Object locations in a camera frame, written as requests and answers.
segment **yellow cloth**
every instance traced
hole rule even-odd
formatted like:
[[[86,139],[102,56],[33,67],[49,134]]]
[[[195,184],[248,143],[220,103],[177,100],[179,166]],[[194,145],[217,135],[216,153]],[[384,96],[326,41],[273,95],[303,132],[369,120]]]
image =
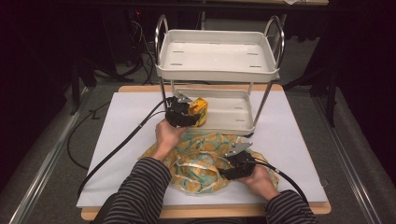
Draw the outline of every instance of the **yellow cloth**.
[[[172,175],[171,183],[188,193],[212,193],[227,187],[230,180],[219,174],[218,168],[227,170],[232,168],[225,159],[233,143],[242,141],[236,135],[219,133],[184,133],[180,142],[163,162]],[[156,148],[152,145],[142,157],[148,157]],[[257,152],[247,150],[252,157],[265,160]],[[278,178],[269,170],[274,186],[277,187]]]

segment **striped sleeve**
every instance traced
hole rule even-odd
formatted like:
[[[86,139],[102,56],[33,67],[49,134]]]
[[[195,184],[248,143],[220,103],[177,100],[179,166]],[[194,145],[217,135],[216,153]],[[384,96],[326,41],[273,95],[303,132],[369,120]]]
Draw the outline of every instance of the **striped sleeve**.
[[[285,190],[266,206],[268,223],[318,223],[309,206],[293,190]]]
[[[163,163],[146,157],[122,182],[105,223],[157,223],[172,176]]]

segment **metal handle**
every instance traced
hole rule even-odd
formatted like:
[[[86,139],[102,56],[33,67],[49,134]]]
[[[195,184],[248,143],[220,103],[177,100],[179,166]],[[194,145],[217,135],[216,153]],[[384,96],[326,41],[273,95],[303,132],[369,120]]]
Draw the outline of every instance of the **metal handle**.
[[[160,47],[160,44],[159,44],[159,38],[160,38],[160,30],[161,30],[162,25],[165,26],[165,32],[166,32],[166,34],[168,34],[168,21],[166,20],[166,17],[163,14],[158,19],[157,28],[155,28],[155,38],[154,38],[154,43],[155,43],[155,63],[157,65],[160,65],[160,51],[161,51],[161,47]]]
[[[280,45],[278,44],[279,52],[277,54],[276,64],[275,64],[275,68],[278,69],[280,67],[280,63],[282,62],[282,59],[283,59],[283,52],[284,52],[284,49],[285,49],[285,34],[283,33],[282,24],[280,23],[279,17],[278,16],[272,16],[271,19],[267,23],[267,27],[265,27],[264,35],[268,36],[268,31],[270,30],[270,27],[273,24],[273,22],[275,22],[276,28],[277,28],[277,30],[279,31],[279,34],[280,34],[280,37],[279,37],[280,38]]]

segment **white tray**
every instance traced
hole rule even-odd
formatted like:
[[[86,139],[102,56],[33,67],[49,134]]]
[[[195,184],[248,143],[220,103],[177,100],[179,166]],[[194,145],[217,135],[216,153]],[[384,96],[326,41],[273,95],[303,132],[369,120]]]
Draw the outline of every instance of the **white tray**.
[[[247,91],[176,89],[193,101],[198,97],[208,101],[206,123],[189,132],[249,135],[254,132],[251,105]]]
[[[156,67],[159,77],[170,80],[269,82],[278,72],[259,32],[171,30]]]

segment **person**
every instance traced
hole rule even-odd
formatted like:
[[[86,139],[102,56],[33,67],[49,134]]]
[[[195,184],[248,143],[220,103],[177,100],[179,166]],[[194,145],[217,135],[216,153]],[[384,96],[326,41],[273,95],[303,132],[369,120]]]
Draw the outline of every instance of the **person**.
[[[157,148],[139,160],[122,182],[106,215],[105,223],[157,223],[163,208],[163,195],[172,178],[163,164],[187,127],[172,127],[166,119],[156,126]],[[318,223],[309,206],[292,190],[277,191],[267,170],[256,165],[253,174],[239,179],[262,196],[268,223]]]

